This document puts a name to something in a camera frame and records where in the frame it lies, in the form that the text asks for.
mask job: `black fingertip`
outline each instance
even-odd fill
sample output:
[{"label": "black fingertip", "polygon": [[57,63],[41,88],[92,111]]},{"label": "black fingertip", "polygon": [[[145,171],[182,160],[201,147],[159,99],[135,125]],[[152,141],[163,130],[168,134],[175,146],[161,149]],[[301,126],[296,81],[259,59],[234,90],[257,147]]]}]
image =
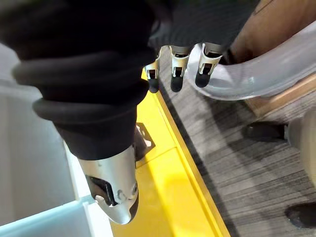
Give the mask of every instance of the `black fingertip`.
[{"label": "black fingertip", "polygon": [[199,72],[197,72],[196,85],[200,88],[206,87],[209,83],[210,77],[210,75],[200,74]]},{"label": "black fingertip", "polygon": [[183,77],[172,77],[171,78],[171,90],[173,92],[179,92],[182,89]]},{"label": "black fingertip", "polygon": [[151,93],[157,93],[159,91],[159,81],[158,79],[148,79],[149,91]]}]

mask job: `transparent curved tube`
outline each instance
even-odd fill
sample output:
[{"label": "transparent curved tube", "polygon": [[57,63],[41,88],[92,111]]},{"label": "transparent curved tube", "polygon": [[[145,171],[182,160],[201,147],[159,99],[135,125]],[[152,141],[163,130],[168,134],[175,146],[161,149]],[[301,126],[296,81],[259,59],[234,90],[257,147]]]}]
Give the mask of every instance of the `transparent curved tube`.
[{"label": "transparent curved tube", "polygon": [[195,85],[201,44],[188,62],[184,78],[202,94],[219,100],[274,95],[316,71],[316,21],[271,51],[240,64],[218,64],[204,88]]}]

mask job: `yellow edge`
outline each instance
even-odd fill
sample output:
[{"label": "yellow edge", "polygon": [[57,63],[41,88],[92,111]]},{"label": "yellow edge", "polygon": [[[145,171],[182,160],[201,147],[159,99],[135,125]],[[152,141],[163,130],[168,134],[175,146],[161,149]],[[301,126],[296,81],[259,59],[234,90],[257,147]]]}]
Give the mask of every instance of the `yellow edge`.
[{"label": "yellow edge", "polygon": [[164,102],[164,99],[160,92],[156,93],[155,100],[161,113],[163,119],[165,120],[166,126],[177,146],[181,162],[185,168],[185,171],[188,175],[190,183],[203,207],[203,211],[210,223],[210,226],[217,237],[230,237],[230,234],[225,226],[225,223],[201,177],[201,174],[198,171],[196,164],[193,161],[193,158],[182,139],[182,136],[175,124],[169,109]]}]

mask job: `gray carpet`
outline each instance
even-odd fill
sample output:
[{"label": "gray carpet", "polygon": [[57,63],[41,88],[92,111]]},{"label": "gray carpet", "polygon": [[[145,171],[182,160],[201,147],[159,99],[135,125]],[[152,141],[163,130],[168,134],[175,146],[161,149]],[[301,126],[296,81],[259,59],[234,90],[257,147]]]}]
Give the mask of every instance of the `gray carpet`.
[{"label": "gray carpet", "polygon": [[[286,143],[243,139],[242,127],[255,120],[243,101],[207,98],[187,81],[173,93],[170,75],[171,60],[164,50],[161,91],[231,236],[316,237],[316,230],[297,229],[284,216],[292,204],[316,201],[299,152]],[[316,93],[264,120],[289,121],[313,105]]]}]

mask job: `robotic hand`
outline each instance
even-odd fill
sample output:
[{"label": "robotic hand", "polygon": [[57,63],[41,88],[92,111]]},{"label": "robotic hand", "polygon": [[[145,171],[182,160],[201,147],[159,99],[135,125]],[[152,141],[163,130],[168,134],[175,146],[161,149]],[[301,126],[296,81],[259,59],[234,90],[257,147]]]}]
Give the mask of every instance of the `robotic hand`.
[{"label": "robotic hand", "polygon": [[196,84],[206,86],[258,0],[37,0],[0,3],[0,41],[17,53],[17,82],[78,157],[100,207],[115,222],[136,214],[132,146],[136,107],[158,90],[160,48],[170,45],[180,91],[192,47],[204,43]]}]

